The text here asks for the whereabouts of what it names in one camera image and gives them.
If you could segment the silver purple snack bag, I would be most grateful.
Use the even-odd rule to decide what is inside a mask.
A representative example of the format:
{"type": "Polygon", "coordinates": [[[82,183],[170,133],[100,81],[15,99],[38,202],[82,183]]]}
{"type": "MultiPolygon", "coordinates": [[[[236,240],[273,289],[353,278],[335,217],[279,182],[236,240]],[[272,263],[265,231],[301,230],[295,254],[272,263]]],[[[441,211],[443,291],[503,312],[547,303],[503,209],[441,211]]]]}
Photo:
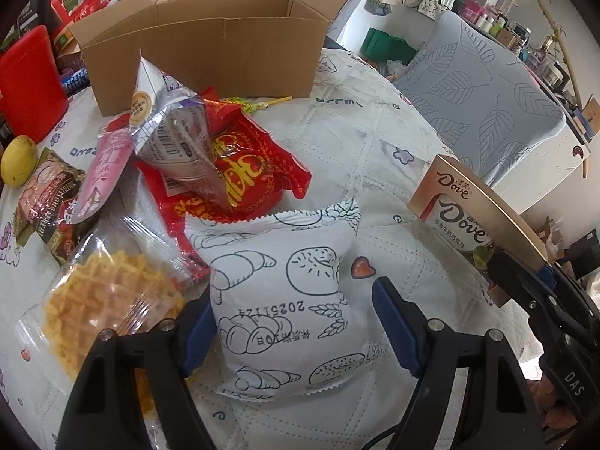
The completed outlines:
{"type": "Polygon", "coordinates": [[[202,198],[230,207],[206,103],[144,58],[137,67],[129,134],[139,159],[202,198]]]}

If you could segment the brown cardboard box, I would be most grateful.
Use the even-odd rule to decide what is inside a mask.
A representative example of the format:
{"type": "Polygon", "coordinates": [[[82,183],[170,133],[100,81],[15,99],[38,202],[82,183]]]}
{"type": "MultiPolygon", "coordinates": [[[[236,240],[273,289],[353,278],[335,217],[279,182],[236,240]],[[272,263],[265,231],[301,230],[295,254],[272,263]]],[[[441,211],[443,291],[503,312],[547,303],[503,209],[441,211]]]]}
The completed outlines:
{"type": "Polygon", "coordinates": [[[305,98],[347,0],[120,0],[74,23],[100,112],[129,109],[141,58],[189,89],[305,98]]]}

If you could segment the pink cone snack packet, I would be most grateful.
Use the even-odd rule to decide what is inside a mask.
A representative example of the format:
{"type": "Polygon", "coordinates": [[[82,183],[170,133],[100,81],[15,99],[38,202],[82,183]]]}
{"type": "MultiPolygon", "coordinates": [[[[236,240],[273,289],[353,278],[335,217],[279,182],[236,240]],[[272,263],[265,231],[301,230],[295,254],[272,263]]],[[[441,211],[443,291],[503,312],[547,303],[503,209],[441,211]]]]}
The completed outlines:
{"type": "Polygon", "coordinates": [[[97,141],[97,154],[78,191],[71,223],[96,215],[111,196],[133,152],[128,127],[106,130],[97,141]]]}

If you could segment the gold Dove chocolate box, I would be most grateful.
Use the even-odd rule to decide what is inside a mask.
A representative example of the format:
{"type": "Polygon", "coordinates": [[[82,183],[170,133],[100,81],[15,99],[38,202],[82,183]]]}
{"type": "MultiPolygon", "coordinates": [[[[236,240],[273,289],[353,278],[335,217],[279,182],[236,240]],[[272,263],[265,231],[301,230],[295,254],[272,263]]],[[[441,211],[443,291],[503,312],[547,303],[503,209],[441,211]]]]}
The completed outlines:
{"type": "Polygon", "coordinates": [[[489,282],[488,293],[502,306],[513,295],[488,272],[487,264],[503,270],[497,255],[511,259],[555,288],[546,247],[514,209],[452,156],[433,159],[408,208],[429,225],[489,282]]]}

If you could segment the large red snack bag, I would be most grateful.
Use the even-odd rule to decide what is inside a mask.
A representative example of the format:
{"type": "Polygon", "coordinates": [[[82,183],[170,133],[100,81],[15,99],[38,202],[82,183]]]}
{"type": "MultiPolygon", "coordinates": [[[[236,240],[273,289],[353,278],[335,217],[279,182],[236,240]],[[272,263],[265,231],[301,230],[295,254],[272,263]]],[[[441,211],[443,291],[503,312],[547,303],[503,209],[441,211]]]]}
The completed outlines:
{"type": "Polygon", "coordinates": [[[196,278],[209,274],[210,268],[184,234],[186,216],[221,224],[250,221],[271,212],[287,190],[298,199],[304,198],[311,181],[309,170],[239,106],[223,103],[213,87],[200,96],[207,103],[216,166],[230,201],[228,209],[187,189],[169,190],[172,181],[158,169],[140,159],[132,163],[133,175],[142,180],[143,189],[150,193],[150,204],[159,212],[159,225],[166,229],[183,265],[196,278]]]}

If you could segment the white bread print snack bag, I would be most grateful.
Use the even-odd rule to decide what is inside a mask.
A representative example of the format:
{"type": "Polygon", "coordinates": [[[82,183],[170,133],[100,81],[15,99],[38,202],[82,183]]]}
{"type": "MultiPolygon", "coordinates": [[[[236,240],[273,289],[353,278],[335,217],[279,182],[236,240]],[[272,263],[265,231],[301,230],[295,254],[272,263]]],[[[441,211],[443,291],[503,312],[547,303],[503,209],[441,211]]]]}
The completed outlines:
{"type": "Polygon", "coordinates": [[[184,235],[210,267],[220,394],[252,402],[313,394],[384,355],[369,293],[352,287],[360,222],[354,199],[249,222],[186,217],[184,235]]]}

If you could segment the red plastic canister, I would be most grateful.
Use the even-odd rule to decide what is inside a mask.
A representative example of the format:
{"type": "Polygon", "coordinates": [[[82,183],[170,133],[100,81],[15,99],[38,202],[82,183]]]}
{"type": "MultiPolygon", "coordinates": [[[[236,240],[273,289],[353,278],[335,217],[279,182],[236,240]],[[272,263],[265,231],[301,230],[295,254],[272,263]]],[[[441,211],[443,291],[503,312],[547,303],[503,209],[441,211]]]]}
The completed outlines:
{"type": "Polygon", "coordinates": [[[15,136],[40,143],[63,118],[68,99],[44,25],[37,25],[1,57],[1,114],[15,136]]]}

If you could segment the yellow lemon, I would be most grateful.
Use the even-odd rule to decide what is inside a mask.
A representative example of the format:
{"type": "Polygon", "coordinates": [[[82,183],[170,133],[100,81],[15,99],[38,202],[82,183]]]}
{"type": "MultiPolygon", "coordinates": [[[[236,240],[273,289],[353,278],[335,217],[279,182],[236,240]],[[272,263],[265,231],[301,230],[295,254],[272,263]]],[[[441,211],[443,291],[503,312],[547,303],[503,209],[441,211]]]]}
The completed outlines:
{"type": "Polygon", "coordinates": [[[1,159],[1,178],[11,188],[23,186],[38,162],[36,144],[27,136],[19,135],[9,143],[1,159]]]}

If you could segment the yellow lollipop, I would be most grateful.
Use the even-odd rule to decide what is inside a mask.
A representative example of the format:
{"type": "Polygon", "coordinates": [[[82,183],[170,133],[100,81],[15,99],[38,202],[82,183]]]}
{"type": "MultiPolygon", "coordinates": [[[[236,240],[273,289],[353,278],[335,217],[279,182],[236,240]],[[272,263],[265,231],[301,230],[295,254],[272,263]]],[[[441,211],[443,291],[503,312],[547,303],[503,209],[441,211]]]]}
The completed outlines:
{"type": "Polygon", "coordinates": [[[250,115],[260,110],[267,110],[278,104],[287,103],[293,100],[291,96],[277,97],[276,99],[262,100],[261,102],[253,102],[252,100],[243,99],[243,97],[232,96],[223,99],[223,103],[239,106],[240,109],[250,115]]]}

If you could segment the clear waffle snack packet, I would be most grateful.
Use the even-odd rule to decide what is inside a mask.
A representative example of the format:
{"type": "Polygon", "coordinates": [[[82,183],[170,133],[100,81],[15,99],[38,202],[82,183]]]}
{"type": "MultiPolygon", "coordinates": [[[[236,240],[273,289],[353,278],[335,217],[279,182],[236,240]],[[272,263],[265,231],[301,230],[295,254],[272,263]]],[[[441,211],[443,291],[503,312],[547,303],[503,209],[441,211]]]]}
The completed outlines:
{"type": "Polygon", "coordinates": [[[153,328],[183,309],[209,269],[129,215],[101,218],[16,329],[44,376],[69,392],[98,334],[153,328]]]}

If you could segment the grey leaf pattern chair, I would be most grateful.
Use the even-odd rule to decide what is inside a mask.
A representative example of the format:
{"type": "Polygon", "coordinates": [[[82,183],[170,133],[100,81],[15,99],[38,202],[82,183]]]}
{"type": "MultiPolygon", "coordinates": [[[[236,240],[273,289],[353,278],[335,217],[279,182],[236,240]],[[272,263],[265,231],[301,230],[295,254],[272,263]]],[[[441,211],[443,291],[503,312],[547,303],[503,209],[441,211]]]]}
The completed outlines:
{"type": "Polygon", "coordinates": [[[567,125],[514,53],[451,11],[437,17],[394,86],[490,186],[567,125]]]}

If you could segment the green shopping bag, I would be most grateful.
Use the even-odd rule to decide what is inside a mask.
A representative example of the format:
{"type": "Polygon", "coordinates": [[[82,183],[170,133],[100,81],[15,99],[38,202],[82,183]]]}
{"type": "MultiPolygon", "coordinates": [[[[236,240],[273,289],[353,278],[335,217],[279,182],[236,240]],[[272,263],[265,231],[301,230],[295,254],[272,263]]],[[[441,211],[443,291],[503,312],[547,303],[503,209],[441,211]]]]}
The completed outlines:
{"type": "Polygon", "coordinates": [[[372,62],[400,61],[408,65],[417,51],[400,37],[391,36],[382,30],[370,27],[360,54],[372,62]]]}

